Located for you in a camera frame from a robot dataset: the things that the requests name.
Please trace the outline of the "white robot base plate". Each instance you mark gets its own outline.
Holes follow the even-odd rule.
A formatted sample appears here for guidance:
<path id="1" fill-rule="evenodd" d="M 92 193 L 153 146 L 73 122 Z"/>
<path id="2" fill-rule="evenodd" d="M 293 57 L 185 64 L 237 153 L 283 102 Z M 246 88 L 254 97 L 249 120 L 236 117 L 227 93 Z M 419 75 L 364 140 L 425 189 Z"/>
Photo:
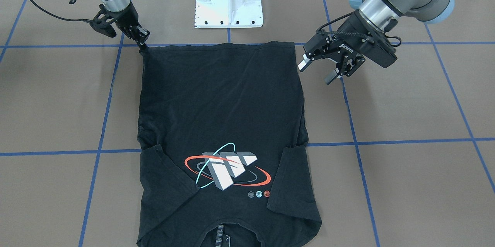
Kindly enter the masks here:
<path id="1" fill-rule="evenodd" d="M 194 27 L 250 28 L 264 24 L 262 0 L 196 0 Z"/>

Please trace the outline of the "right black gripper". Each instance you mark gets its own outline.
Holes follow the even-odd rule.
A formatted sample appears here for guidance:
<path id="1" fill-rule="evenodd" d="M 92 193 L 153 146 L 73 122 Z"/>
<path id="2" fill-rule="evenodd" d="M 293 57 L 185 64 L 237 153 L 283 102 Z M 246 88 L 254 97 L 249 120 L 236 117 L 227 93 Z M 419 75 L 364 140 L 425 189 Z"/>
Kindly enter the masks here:
<path id="1" fill-rule="evenodd" d="M 118 12 L 108 11 L 103 4 L 100 4 L 99 12 L 90 20 L 93 30 L 111 38 L 116 37 L 113 23 L 137 44 L 140 51 L 145 51 L 145 43 L 150 32 L 138 23 L 138 13 L 133 3 Z"/>

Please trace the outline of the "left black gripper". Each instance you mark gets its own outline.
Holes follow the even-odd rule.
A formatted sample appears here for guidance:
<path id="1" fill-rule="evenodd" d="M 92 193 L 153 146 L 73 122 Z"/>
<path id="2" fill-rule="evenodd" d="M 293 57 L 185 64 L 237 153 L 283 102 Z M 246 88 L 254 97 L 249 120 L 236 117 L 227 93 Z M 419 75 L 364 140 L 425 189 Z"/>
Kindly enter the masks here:
<path id="1" fill-rule="evenodd" d="M 315 60 L 330 59 L 336 67 L 325 77 L 325 84 L 329 85 L 342 76 L 351 76 L 366 58 L 387 68 L 398 59 L 398 45 L 391 44 L 386 35 L 389 30 L 376 30 L 357 10 L 327 22 L 304 44 L 298 70 L 305 71 Z"/>

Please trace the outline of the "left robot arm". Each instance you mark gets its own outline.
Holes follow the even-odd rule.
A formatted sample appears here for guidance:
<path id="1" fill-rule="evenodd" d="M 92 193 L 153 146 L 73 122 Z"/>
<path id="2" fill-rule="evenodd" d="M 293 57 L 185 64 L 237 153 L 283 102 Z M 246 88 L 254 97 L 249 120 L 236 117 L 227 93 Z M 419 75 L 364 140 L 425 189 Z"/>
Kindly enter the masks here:
<path id="1" fill-rule="evenodd" d="M 348 0 L 352 12 L 340 17 L 343 23 L 336 30 L 327 30 L 332 22 L 318 27 L 315 35 L 304 44 L 304 56 L 299 71 L 318 59 L 336 64 L 325 83 L 351 76 L 369 59 L 383 68 L 397 60 L 398 43 L 390 42 L 388 33 L 405 16 L 425 24 L 444 21 L 453 11 L 455 0 Z"/>

